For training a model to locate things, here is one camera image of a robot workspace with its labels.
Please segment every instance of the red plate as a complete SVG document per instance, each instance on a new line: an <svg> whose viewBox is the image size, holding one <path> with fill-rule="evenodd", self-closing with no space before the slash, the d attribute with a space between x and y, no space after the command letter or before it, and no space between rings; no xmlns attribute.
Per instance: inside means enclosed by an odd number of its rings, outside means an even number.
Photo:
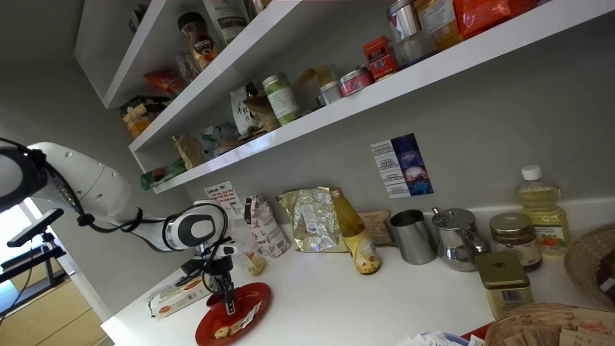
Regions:
<svg viewBox="0 0 615 346"><path fill-rule="evenodd" d="M267 314L271 304L271 289L265 283L251 283L234 291L236 314L226 316L224 304L215 302L205 317L198 323L196 342L199 346L226 346L248 335ZM234 335L215 339L215 331L246 323Z"/></svg>

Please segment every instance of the food package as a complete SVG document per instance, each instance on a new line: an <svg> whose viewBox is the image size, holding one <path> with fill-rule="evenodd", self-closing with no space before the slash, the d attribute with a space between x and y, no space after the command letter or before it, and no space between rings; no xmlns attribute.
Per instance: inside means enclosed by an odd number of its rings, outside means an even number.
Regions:
<svg viewBox="0 0 615 346"><path fill-rule="evenodd" d="M155 71L146 73L144 79L151 89L163 93L169 98L174 98L176 94L180 94L188 85L173 70L155 70Z"/></svg>
<svg viewBox="0 0 615 346"><path fill-rule="evenodd" d="M184 285L171 285L153 292L148 300L148 308L151 317L163 319L205 296L209 296L209 291L205 289L201 277L194 277Z"/></svg>
<svg viewBox="0 0 615 346"><path fill-rule="evenodd" d="M261 196L246 198L244 219L249 225L259 254L278 258L290 248L284 231L278 227L269 204Z"/></svg>
<svg viewBox="0 0 615 346"><path fill-rule="evenodd" d="M388 212L365 212L359 214L365 223L365 233L374 246L392 246L390 233L386 229Z"/></svg>
<svg viewBox="0 0 615 346"><path fill-rule="evenodd" d="M278 194L276 200L290 218L292 237L297 252L346 252L328 187L288 191Z"/></svg>
<svg viewBox="0 0 615 346"><path fill-rule="evenodd" d="M248 98L248 87L240 87L230 93L230 110L238 135L248 137L249 129L255 127L249 108L244 100Z"/></svg>
<svg viewBox="0 0 615 346"><path fill-rule="evenodd" d="M173 164L169 164L165 168L157 168L157 169L151 169L148 173L142 173L140 175L140 187L144 191L151 191L151 187L161 185L161 183L165 183L165 181L169 181L169 179L173 179L173 177L176 177L176 175L180 175L184 171L186 171L184 162L178 158L178 160L174 160Z"/></svg>
<svg viewBox="0 0 615 346"><path fill-rule="evenodd" d="M194 169L196 166L205 162L205 152L196 139L188 135L180 135L180 137L173 137L173 144L180 160L184 160L186 169Z"/></svg>
<svg viewBox="0 0 615 346"><path fill-rule="evenodd" d="M417 0L415 8L420 27L434 41L436 50L461 43L453 0Z"/></svg>
<svg viewBox="0 0 615 346"><path fill-rule="evenodd" d="M474 37L501 21L507 21L526 10L532 10L538 0L453 0L457 25L463 39Z"/></svg>

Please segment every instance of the condiment bottle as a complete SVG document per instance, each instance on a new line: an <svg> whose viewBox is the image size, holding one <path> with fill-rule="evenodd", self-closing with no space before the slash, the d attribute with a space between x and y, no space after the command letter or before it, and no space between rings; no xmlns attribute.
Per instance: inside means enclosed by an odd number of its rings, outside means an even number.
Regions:
<svg viewBox="0 0 615 346"><path fill-rule="evenodd" d="M382 267L382 260L376 254L371 239L365 233L365 223L359 214L349 206L340 189L330 191L332 206L338 218L344 244L351 254L353 266L361 275L376 273Z"/></svg>
<svg viewBox="0 0 615 346"><path fill-rule="evenodd" d="M196 66L205 70L217 56L205 20L196 12L188 12L176 20L176 27L190 41L190 54Z"/></svg>
<svg viewBox="0 0 615 346"><path fill-rule="evenodd" d="M570 244L570 231L565 212L557 206L561 191L542 181L540 166L520 169L526 181L518 189L518 202L530 218L542 254L563 256Z"/></svg>
<svg viewBox="0 0 615 346"><path fill-rule="evenodd" d="M280 125L290 123L299 116L299 106L284 73L267 77L263 89Z"/></svg>
<svg viewBox="0 0 615 346"><path fill-rule="evenodd" d="M524 214L499 214L490 219L495 252L515 252L522 269L540 267L540 246L530 218Z"/></svg>

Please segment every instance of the metal canister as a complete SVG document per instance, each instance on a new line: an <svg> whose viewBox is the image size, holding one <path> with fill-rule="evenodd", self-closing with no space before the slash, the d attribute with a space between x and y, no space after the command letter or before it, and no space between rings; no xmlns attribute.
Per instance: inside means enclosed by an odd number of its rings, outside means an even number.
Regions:
<svg viewBox="0 0 615 346"><path fill-rule="evenodd" d="M511 252L476 256L476 267L495 319L505 312L534 302L530 279Z"/></svg>
<svg viewBox="0 0 615 346"><path fill-rule="evenodd" d="M284 125L299 116L299 104L296 102L288 79L284 73L271 75L263 81L267 100L272 108L274 118Z"/></svg>
<svg viewBox="0 0 615 346"><path fill-rule="evenodd" d="M524 269L540 267L542 256L530 218L524 214L499 214L490 219L497 252L515 252Z"/></svg>

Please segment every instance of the lid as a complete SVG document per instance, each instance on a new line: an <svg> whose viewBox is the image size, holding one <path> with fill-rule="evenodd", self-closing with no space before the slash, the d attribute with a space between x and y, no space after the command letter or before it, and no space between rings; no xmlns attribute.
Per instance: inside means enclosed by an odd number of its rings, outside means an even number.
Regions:
<svg viewBox="0 0 615 346"><path fill-rule="evenodd" d="M530 285L515 252L478 254L474 264L486 289Z"/></svg>
<svg viewBox="0 0 615 346"><path fill-rule="evenodd" d="M409 0L394 0L390 6L388 6L388 16L394 16L399 8L403 6L409 6Z"/></svg>
<svg viewBox="0 0 615 346"><path fill-rule="evenodd" d="M355 77L359 77L363 73L363 70L361 68L357 68L357 70L351 70L349 73L346 73L346 75L342 75L342 83L344 81L349 81L349 79L355 79Z"/></svg>
<svg viewBox="0 0 615 346"><path fill-rule="evenodd" d="M442 212L434 208L432 223L438 227L474 229L474 214L457 208Z"/></svg>
<svg viewBox="0 0 615 346"><path fill-rule="evenodd" d="M269 75L265 81L263 81L263 89L267 89L269 85L274 85L278 81L284 81L284 73L278 73L278 75Z"/></svg>
<svg viewBox="0 0 615 346"><path fill-rule="evenodd" d="M324 83L322 87L321 87L321 91L328 91L328 89L336 89L338 87L338 83L336 81L330 81L330 83Z"/></svg>
<svg viewBox="0 0 615 346"><path fill-rule="evenodd" d="M542 177L542 169L540 166L524 166L520 169L520 175L524 181L538 181Z"/></svg>
<svg viewBox="0 0 615 346"><path fill-rule="evenodd" d="M518 233L532 227L530 218L524 214L499 214L490 221L494 233Z"/></svg>
<svg viewBox="0 0 615 346"><path fill-rule="evenodd" d="M176 27L182 29L186 23L203 23L205 25L205 20L203 16L196 14L196 12L188 12L188 14L182 14L178 20L176 20Z"/></svg>

